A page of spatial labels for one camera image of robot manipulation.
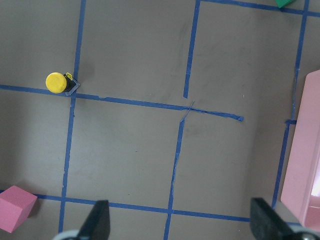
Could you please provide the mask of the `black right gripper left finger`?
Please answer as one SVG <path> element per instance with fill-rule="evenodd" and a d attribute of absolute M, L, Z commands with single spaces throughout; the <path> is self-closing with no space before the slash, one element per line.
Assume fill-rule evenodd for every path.
<path fill-rule="evenodd" d="M 81 226 L 77 240 L 108 240 L 111 232 L 108 200 L 98 200 Z"/>

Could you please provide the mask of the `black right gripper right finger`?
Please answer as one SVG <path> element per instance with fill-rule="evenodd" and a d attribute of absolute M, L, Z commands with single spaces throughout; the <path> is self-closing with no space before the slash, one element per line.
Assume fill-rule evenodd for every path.
<path fill-rule="evenodd" d="M 263 198 L 250 200 L 250 230 L 256 240 L 289 240 L 294 231 Z"/>

